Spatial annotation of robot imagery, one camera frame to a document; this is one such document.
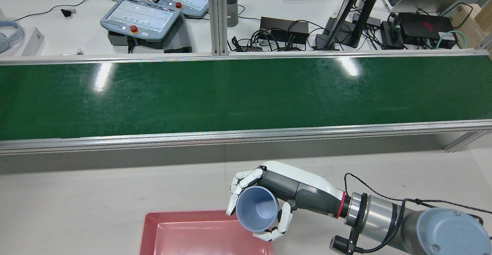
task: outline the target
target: black device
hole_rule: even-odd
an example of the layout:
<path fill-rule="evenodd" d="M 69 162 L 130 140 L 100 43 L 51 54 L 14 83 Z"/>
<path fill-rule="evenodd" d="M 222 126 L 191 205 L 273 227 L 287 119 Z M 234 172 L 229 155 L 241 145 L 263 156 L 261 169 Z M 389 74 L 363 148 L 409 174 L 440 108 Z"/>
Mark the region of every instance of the black device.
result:
<path fill-rule="evenodd" d="M 357 21 L 360 18 L 359 13 L 354 13 L 354 16 L 352 17 L 352 24 L 357 24 Z M 373 18 L 369 17 L 366 22 L 366 27 L 373 27 L 375 29 L 379 29 L 381 27 L 381 20 L 378 18 Z"/>
<path fill-rule="evenodd" d="M 448 17 L 399 13 L 395 21 L 401 26 L 404 43 L 409 45 L 422 45 L 429 39 L 431 46 L 435 46 L 441 36 L 454 30 Z M 440 47 L 452 48 L 456 43 L 456 35 L 450 33 L 441 41 Z"/>
<path fill-rule="evenodd" d="M 404 41 L 400 29 L 392 22 L 381 22 L 381 40 L 383 49 L 404 49 Z"/>
<path fill-rule="evenodd" d="M 336 18 L 330 18 L 323 34 L 316 35 L 316 46 L 322 50 L 334 50 L 334 42 L 357 47 L 362 32 L 366 28 L 369 15 L 376 0 L 366 0 L 360 17 L 355 24 L 345 21 L 357 0 L 344 0 Z"/>
<path fill-rule="evenodd" d="M 292 42 L 295 44 L 306 45 L 309 37 L 308 23 L 302 21 L 291 21 L 285 19 L 276 19 L 269 17 L 261 17 L 261 30 L 268 30 L 273 36 L 266 33 L 258 34 L 258 38 L 264 40 L 276 40 L 278 42 Z"/>
<path fill-rule="evenodd" d="M 129 38 L 129 36 L 113 31 L 108 31 L 108 39 L 111 45 L 114 46 L 127 46 L 130 42 L 133 45 L 162 49 L 164 53 L 192 52 L 191 41 L 189 39 L 188 28 L 186 27 L 183 13 L 181 13 L 162 40 L 149 41 L 134 37 Z"/>

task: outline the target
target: green conveyor belt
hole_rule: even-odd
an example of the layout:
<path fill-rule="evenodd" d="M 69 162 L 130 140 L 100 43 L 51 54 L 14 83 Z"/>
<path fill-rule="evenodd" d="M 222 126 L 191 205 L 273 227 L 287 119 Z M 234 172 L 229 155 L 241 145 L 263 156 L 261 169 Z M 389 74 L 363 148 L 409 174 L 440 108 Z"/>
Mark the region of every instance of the green conveyor belt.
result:
<path fill-rule="evenodd" d="M 0 66 L 0 140 L 478 119 L 487 56 Z"/>

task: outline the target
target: blue cup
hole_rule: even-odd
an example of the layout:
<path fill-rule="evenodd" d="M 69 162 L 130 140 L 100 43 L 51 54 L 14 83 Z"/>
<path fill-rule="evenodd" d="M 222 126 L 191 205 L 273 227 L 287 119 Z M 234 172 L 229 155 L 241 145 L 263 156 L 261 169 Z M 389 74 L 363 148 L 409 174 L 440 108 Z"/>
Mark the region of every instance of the blue cup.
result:
<path fill-rule="evenodd" d="M 239 195 L 236 214 L 245 229 L 260 233 L 274 223 L 278 214 L 278 200 L 264 187 L 249 187 Z"/>

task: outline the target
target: headphones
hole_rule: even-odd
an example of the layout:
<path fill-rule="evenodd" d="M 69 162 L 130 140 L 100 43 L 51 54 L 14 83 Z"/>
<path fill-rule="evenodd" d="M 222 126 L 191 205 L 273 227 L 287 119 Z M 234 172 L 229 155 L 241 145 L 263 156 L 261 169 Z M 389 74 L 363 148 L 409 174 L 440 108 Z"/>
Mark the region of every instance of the headphones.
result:
<path fill-rule="evenodd" d="M 0 27 L 14 27 L 17 30 L 9 37 L 5 36 L 5 34 L 0 33 L 0 53 L 4 52 L 8 49 L 13 42 L 19 40 L 24 36 L 24 30 L 20 26 L 20 24 L 14 21 L 0 21 Z"/>

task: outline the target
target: red ring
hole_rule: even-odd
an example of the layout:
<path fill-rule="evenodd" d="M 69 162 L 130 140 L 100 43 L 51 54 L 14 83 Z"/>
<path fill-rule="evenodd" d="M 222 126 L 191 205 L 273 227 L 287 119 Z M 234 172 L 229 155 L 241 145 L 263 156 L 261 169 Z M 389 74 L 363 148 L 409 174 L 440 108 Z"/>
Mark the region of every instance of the red ring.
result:
<path fill-rule="evenodd" d="M 345 196 L 346 196 L 346 192 L 343 192 L 343 197 L 341 198 L 341 202 L 340 202 L 340 209 L 339 209 L 339 212 L 337 213 L 337 216 L 335 217 L 336 219 L 339 218 L 339 216 L 341 214 L 341 210 L 343 208 L 343 203 L 345 201 Z"/>

